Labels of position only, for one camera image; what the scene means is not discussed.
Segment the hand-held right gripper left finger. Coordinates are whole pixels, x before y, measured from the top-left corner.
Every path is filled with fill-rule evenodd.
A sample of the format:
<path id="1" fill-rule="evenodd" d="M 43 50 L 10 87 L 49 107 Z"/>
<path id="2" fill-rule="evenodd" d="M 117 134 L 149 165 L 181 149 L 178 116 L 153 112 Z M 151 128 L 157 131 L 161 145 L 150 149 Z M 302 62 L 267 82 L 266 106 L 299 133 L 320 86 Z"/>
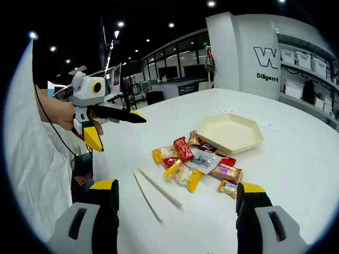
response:
<path id="1" fill-rule="evenodd" d="M 117 253 L 119 182 L 94 183 L 56 222 L 47 242 L 52 253 Z"/>

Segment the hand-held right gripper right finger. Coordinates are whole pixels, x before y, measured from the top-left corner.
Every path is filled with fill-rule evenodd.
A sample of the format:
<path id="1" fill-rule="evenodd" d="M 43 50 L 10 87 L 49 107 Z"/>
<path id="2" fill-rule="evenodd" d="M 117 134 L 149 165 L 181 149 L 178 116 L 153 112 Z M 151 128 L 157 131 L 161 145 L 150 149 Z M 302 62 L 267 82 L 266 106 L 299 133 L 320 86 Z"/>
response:
<path id="1" fill-rule="evenodd" d="M 308 245 L 299 224 L 280 206 L 272 205 L 259 185 L 237 186 L 238 253 L 305 253 Z"/>

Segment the person's left hand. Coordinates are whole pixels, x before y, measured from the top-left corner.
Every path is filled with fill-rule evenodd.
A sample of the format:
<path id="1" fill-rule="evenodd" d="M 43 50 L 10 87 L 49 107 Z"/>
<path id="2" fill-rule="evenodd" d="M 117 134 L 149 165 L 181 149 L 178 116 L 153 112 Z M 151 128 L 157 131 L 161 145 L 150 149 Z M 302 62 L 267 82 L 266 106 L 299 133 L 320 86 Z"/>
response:
<path id="1" fill-rule="evenodd" d="M 55 110 L 52 111 L 51 121 L 52 123 L 60 125 L 62 128 L 71 131 L 73 128 L 73 115 L 74 115 L 74 105 L 72 102 L 62 102 L 57 100 L 57 105 Z M 90 118 L 99 119 L 99 117 L 94 113 L 93 109 L 90 109 Z M 101 124 L 94 120 L 94 125 L 99 135 L 103 135 L 103 129 Z M 73 134 L 84 141 L 82 134 L 73 132 Z"/>

